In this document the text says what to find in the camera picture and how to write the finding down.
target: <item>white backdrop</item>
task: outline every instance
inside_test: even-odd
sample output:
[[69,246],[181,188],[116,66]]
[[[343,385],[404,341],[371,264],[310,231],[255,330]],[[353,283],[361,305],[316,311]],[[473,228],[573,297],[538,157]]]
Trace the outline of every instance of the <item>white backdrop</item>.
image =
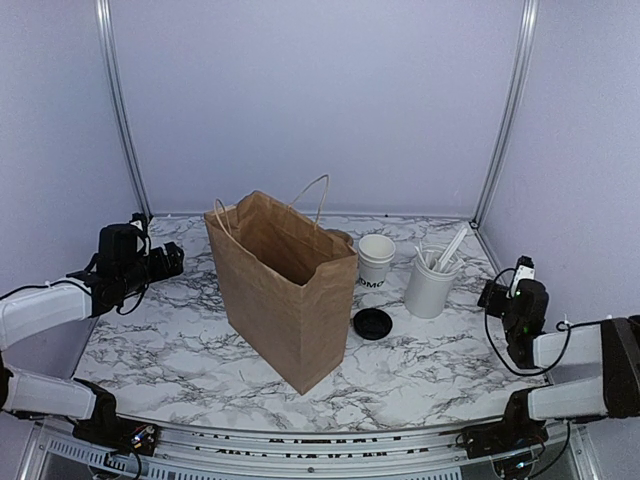
[[521,11],[511,0],[113,0],[152,208],[202,212],[254,189],[289,200],[330,173],[329,210],[471,216]]

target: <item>paper bag handle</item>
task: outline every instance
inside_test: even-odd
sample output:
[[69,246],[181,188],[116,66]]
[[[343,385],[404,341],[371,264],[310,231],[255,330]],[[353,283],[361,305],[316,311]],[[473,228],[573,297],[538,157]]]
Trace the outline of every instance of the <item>paper bag handle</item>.
[[[224,216],[227,217],[227,227],[229,228],[229,230],[224,228],[222,220],[220,220],[220,215],[218,214],[218,204],[220,204],[220,206],[222,207]],[[231,224],[229,223],[229,214],[227,213],[227,208],[224,206],[224,203],[222,203],[222,200],[220,200],[219,198],[216,198],[216,201],[213,202],[213,212],[216,214],[216,218],[218,219],[218,223],[220,224],[220,228],[222,228],[222,231],[231,237]]]
[[318,183],[321,180],[326,180],[327,183],[324,186],[324,192],[322,193],[322,200],[320,200],[320,205],[318,206],[318,214],[316,215],[316,221],[315,221],[316,225],[318,225],[318,221],[320,220],[320,213],[322,213],[322,207],[324,207],[324,201],[327,199],[327,192],[329,191],[329,175],[327,173],[316,178],[313,182],[307,185],[305,189],[300,192],[300,195],[298,195],[293,200],[293,202],[289,204],[289,208],[293,207],[293,205],[300,199],[300,197],[302,197],[305,193],[307,193],[307,190],[309,190],[311,187],[313,187],[316,183]]

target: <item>black cable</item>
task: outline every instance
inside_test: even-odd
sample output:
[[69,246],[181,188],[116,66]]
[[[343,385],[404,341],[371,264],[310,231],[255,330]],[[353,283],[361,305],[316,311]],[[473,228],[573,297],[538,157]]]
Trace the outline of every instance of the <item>black cable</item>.
[[128,445],[126,443],[123,445],[127,447],[127,450],[129,450],[136,459],[136,462],[138,464],[138,472],[136,473],[136,476],[133,477],[133,480],[139,480],[139,478],[142,476],[142,460],[140,459],[140,455],[138,455],[138,452],[136,452],[136,449],[133,448],[131,445]]
[[544,444],[544,440],[542,440],[542,437],[539,437],[536,435],[536,440],[538,440],[538,445],[540,445],[542,447],[542,450],[540,450],[540,453],[536,456],[536,461],[540,460],[540,457],[542,457],[542,455],[544,454],[544,452],[547,451],[547,447]]
[[551,467],[553,467],[556,463],[558,463],[558,460],[560,460],[562,458],[562,455],[564,455],[564,452],[567,450],[567,447],[569,446],[569,441],[570,440],[571,440],[571,423],[567,422],[567,438],[564,441],[564,445],[562,445],[562,449],[560,450],[560,453],[558,453],[558,456],[556,458],[554,458],[553,461],[551,463],[549,463],[546,467],[544,467],[542,470],[540,470],[539,472],[534,473],[533,475],[529,475],[529,479],[539,477],[544,472],[546,472]]
[[4,295],[0,296],[0,302],[2,300],[6,300],[7,298],[11,297],[12,295],[15,295],[18,292],[22,292],[24,290],[45,290],[47,288],[51,288],[51,287],[55,287],[56,285],[61,285],[61,284],[68,284],[68,285],[73,285],[74,287],[82,290],[84,293],[86,293],[87,295],[91,296],[91,292],[89,292],[89,290],[87,290],[86,288],[78,285],[76,282],[73,282],[71,280],[58,280],[55,282],[52,282],[48,285],[23,285],[22,287],[18,287],[14,290],[11,290],[9,293],[5,293]]
[[[504,270],[502,270],[498,275],[496,275],[496,277],[493,279],[493,283],[489,289],[489,294],[487,295],[487,298],[491,298],[491,293],[493,291],[493,285],[495,285],[495,283],[500,279],[500,277],[502,275],[504,275],[507,272],[515,272],[515,268],[505,268]],[[546,368],[543,368],[542,370],[539,370],[537,372],[518,372],[517,370],[514,370],[513,368],[511,368],[511,366],[506,362],[506,360],[502,357],[502,355],[500,355],[500,352],[498,351],[498,347],[496,347],[495,343],[493,343],[493,340],[491,338],[491,334],[489,333],[489,316],[487,315],[487,307],[485,306],[484,308],[484,331],[487,334],[487,339],[489,340],[489,344],[491,344],[491,347],[493,348],[493,351],[495,352],[495,354],[497,355],[498,359],[500,359],[500,362],[502,362],[502,365],[504,365],[504,367],[509,370],[509,372],[511,372],[514,375],[517,375],[518,377],[537,377],[538,375],[544,375],[545,373],[551,371],[553,368],[555,368],[560,361],[562,360],[562,357],[564,357],[564,354],[567,351],[567,347],[569,346],[569,340],[571,339],[571,329],[573,327],[570,325],[567,325],[567,335],[566,338],[564,340],[564,345],[562,346],[562,350],[560,351],[560,355],[558,355],[558,358],[555,359],[555,361],[549,365]]]
[[573,330],[581,327],[592,327],[594,325],[601,325],[606,321],[607,320],[594,320],[593,322],[574,323],[572,325],[567,325],[564,322],[558,322],[556,323],[556,330],[558,330],[559,332],[565,332],[567,331],[567,329]]
[[118,312],[118,315],[122,315],[124,317],[125,315],[129,315],[130,313],[133,313],[142,303],[142,299],[144,298],[144,294],[147,293],[148,288],[149,287],[145,285],[145,287],[140,292],[140,295],[138,296],[138,300],[136,301],[136,304],[128,312],[122,313],[122,306],[116,307],[116,312]]
[[113,452],[110,452],[107,455],[109,457],[112,455],[120,455],[123,450],[126,450],[127,452],[133,454],[133,456],[136,459],[136,463],[138,464],[138,471],[136,472],[136,475],[133,477],[133,480],[140,480],[140,477],[142,476],[142,459],[140,458],[140,455],[138,454],[138,452],[136,452],[136,450],[131,445],[128,445],[127,443],[120,443],[118,445],[122,447],[120,450],[114,450]]

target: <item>cup lid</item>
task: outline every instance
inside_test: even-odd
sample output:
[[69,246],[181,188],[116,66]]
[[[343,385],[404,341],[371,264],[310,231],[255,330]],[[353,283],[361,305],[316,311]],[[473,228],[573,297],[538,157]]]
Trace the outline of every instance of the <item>cup lid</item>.
[[353,317],[353,329],[366,340],[380,340],[391,332],[393,321],[380,309],[365,308]]

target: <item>brown paper bag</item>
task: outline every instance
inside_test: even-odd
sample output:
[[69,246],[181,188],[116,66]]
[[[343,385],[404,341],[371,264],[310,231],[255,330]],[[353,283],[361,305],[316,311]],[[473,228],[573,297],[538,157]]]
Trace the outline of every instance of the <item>brown paper bag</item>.
[[205,213],[229,323],[300,394],[344,358],[357,269],[355,250],[318,226],[328,176],[298,198],[322,179],[315,222],[258,191]]

